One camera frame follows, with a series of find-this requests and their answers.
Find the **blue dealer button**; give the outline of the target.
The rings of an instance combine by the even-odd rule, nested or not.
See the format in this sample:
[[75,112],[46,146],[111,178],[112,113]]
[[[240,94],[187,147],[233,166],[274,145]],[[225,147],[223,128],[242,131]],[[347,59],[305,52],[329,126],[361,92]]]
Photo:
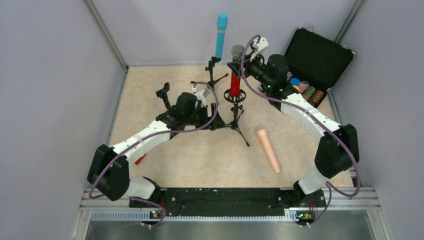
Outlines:
[[298,78],[293,77],[293,78],[290,79],[289,82],[293,86],[299,86],[301,81]]

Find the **red plastic block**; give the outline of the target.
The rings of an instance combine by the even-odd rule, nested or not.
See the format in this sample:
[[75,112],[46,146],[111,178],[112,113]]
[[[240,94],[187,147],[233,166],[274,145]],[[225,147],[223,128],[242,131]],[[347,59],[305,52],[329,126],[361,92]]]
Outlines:
[[136,166],[138,166],[141,162],[142,162],[142,160],[144,159],[146,157],[146,154],[144,154],[143,156],[141,156],[139,159],[137,159],[135,162],[134,162],[134,164],[136,165]]

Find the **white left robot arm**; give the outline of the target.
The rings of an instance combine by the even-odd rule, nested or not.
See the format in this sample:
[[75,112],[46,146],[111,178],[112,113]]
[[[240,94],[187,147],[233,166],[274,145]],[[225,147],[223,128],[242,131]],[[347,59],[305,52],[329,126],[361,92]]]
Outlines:
[[158,186],[146,177],[132,180],[130,168],[156,146],[186,132],[187,126],[201,130],[211,125],[218,112],[214,106],[213,115],[208,115],[206,98],[209,94],[208,89],[196,93],[183,92],[175,105],[140,132],[113,146],[99,146],[95,150],[87,181],[111,201],[122,197],[151,199]]

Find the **small black tripod mic stand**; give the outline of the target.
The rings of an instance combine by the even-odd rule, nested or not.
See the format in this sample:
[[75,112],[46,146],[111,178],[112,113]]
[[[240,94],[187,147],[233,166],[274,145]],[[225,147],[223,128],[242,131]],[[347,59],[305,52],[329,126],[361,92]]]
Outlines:
[[207,82],[207,84],[214,90],[215,89],[215,85],[220,82],[222,79],[226,78],[229,76],[228,73],[224,74],[223,76],[221,76],[220,78],[214,79],[214,67],[216,66],[217,63],[219,63],[221,61],[221,58],[212,56],[211,59],[208,61],[208,66],[205,67],[205,71],[207,71],[209,73],[209,81]]

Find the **yellow big blind button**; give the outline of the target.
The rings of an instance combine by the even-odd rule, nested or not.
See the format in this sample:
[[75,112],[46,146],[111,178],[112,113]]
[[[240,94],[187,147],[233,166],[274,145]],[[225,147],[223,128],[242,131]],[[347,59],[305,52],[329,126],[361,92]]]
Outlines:
[[297,92],[300,92],[300,88],[297,85],[292,86]]

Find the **blue microphone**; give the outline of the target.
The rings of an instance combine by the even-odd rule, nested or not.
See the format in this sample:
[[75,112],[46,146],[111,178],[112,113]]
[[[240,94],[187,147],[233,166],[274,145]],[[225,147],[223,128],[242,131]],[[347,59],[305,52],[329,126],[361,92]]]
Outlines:
[[224,12],[220,13],[217,17],[216,28],[216,45],[215,45],[215,57],[217,59],[222,58],[225,33],[228,26],[228,15]]

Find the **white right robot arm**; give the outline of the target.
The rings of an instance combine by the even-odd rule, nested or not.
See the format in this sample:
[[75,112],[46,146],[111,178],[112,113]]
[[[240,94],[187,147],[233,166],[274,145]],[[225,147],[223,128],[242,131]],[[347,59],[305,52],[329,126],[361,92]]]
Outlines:
[[295,186],[304,195],[310,195],[340,172],[351,167],[357,170],[360,160],[357,130],[351,124],[341,125],[329,119],[288,85],[284,80],[287,64],[283,55],[271,55],[266,64],[250,57],[241,56],[226,65],[253,93],[292,117],[318,142],[314,166]]

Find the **black round-base mic stand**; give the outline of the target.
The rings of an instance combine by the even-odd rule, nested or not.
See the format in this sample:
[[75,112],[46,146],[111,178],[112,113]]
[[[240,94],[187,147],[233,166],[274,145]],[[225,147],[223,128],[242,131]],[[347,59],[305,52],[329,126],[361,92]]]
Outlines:
[[170,83],[166,82],[163,86],[163,88],[157,90],[156,96],[160,99],[162,99],[163,104],[166,108],[167,111],[170,111],[172,109],[172,106],[169,102],[169,97],[168,97],[168,91],[170,90]]

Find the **beige microphone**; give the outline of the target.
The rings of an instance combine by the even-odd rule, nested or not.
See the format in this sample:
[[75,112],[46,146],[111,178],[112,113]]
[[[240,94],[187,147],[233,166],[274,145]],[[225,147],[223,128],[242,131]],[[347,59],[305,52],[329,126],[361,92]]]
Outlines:
[[275,155],[274,149],[272,147],[272,144],[269,140],[268,132],[265,128],[261,127],[259,130],[256,131],[256,135],[258,136],[263,149],[265,151],[265,154],[268,158],[268,161],[274,171],[275,174],[279,174],[281,172],[281,167],[279,164],[279,161]]

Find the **black tripod stand with basket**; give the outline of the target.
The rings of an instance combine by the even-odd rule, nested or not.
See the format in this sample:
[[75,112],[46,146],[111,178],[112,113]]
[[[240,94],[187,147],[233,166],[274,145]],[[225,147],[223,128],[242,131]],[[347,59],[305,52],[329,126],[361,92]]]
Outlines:
[[243,135],[242,131],[240,130],[239,127],[239,120],[240,117],[242,116],[242,114],[244,113],[244,109],[243,109],[243,105],[241,104],[245,99],[246,99],[246,92],[242,89],[239,90],[239,94],[237,96],[231,95],[231,90],[227,89],[224,92],[224,99],[233,104],[233,107],[231,108],[231,112],[233,114],[233,120],[228,123],[226,125],[226,127],[235,130],[238,134],[241,135],[241,137],[243,138],[245,144],[247,145],[247,147],[250,147],[249,142],[247,141],[247,139],[245,138],[245,136]]

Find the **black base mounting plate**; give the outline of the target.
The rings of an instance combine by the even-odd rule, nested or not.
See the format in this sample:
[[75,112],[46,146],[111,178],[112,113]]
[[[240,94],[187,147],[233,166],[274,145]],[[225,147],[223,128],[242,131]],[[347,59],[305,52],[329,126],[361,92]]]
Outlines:
[[292,188],[181,188],[160,189],[150,201],[176,217],[283,216],[289,208],[320,208],[324,192],[305,195]]

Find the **black poker chip case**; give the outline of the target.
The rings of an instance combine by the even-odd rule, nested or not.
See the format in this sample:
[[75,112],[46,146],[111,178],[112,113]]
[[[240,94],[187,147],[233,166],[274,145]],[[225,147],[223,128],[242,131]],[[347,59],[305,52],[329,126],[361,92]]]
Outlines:
[[317,108],[354,59],[355,52],[305,28],[298,28],[284,54],[272,54],[283,72],[309,83],[306,100]]

